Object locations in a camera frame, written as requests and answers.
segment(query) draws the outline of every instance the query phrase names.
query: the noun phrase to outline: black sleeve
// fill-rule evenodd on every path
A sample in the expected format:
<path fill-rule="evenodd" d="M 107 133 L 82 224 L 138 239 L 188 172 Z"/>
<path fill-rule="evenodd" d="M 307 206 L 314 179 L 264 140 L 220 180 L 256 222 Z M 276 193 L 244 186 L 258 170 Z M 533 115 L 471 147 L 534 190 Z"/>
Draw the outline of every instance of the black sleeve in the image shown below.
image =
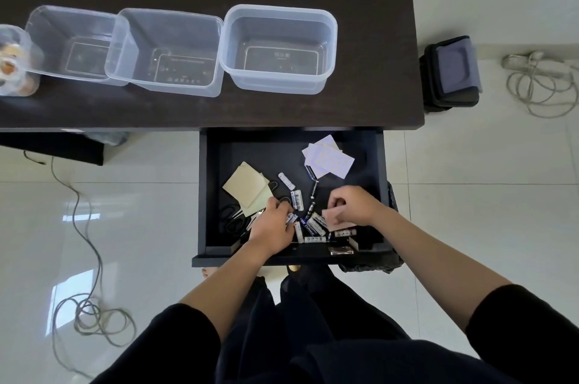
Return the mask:
<path fill-rule="evenodd" d="M 577 373 L 579 328 L 519 285 L 482 300 L 466 334 L 483 361 L 524 384 L 567 382 Z"/>
<path fill-rule="evenodd" d="M 157 315 L 93 383 L 212 382 L 220 349 L 205 314 L 179 303 Z"/>

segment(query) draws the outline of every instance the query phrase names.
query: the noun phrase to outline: dark wooden desk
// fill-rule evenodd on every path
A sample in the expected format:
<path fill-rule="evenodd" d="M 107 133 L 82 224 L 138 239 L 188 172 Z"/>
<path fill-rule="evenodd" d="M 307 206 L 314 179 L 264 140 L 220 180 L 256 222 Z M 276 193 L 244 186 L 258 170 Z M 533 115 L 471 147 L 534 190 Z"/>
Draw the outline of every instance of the dark wooden desk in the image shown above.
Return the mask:
<path fill-rule="evenodd" d="M 117 13 L 125 7 L 223 18 L 236 4 L 322 8 L 338 23 L 336 68 L 323 91 L 302 97 L 245 91 L 225 73 L 221 95 L 199 98 L 43 77 L 31 98 L 0 99 L 0 130 L 195 129 L 424 123 L 412 0 L 0 0 L 0 22 L 24 27 L 40 5 Z"/>

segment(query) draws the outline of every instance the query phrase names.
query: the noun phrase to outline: left hand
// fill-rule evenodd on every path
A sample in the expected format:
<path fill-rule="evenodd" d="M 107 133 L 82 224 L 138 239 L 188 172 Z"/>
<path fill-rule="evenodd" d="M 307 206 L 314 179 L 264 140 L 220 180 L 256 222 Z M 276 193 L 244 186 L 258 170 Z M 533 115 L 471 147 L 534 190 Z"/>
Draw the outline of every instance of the left hand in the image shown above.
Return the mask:
<path fill-rule="evenodd" d="M 293 239 L 293 222 L 286 226 L 288 213 L 293 207 L 287 202 L 280 203 L 276 198 L 267 200 L 265 211 L 251 225 L 250 240 L 264 251 L 266 260 L 285 249 Z"/>

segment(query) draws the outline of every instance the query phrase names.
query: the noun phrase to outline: desk drawer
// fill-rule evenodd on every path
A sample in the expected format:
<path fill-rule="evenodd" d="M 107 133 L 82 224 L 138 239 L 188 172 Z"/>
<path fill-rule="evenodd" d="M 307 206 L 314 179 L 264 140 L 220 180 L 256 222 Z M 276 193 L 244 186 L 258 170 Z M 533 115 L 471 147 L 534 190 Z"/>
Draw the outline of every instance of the desk drawer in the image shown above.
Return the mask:
<path fill-rule="evenodd" d="M 386 160 L 382 131 L 306 131 L 303 129 L 241 130 L 206 129 L 199 138 L 199 251 L 193 258 L 193 266 L 219 266 L 242 244 L 239 238 L 229 234 L 220 220 L 220 211 L 237 202 L 222 189 L 242 161 L 279 186 L 274 196 L 289 196 L 288 188 L 277 175 L 283 172 L 304 195 L 305 208 L 309 205 L 312 182 L 303 166 L 302 149 L 332 134 L 340 149 L 355 158 L 346 179 L 327 174 L 320 179 L 315 197 L 315 211 L 321 213 L 327 207 L 331 190 L 346 185 L 359 185 L 380 199 L 389 201 L 386 179 Z M 387 241 L 372 227 L 358 227 L 357 240 L 360 248 L 372 248 L 380 243 L 382 252 L 355 251 L 353 255 L 330 255 L 331 243 L 298 244 L 293 242 L 287 249 L 271 257 L 267 265 L 300 265 L 306 263 L 348 263 L 380 265 L 384 252 L 391 249 Z"/>

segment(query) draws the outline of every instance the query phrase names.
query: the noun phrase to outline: foot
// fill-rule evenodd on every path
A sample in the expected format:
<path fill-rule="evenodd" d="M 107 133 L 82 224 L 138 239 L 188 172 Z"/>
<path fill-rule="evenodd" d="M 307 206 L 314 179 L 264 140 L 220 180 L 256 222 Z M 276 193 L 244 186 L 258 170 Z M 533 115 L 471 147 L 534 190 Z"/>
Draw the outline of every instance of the foot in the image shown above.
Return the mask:
<path fill-rule="evenodd" d="M 203 278 L 208 278 L 209 276 L 211 276 L 213 273 L 215 273 L 217 271 L 219 267 L 217 266 L 210 266 L 207 268 L 201 268 L 201 272 L 203 273 Z"/>

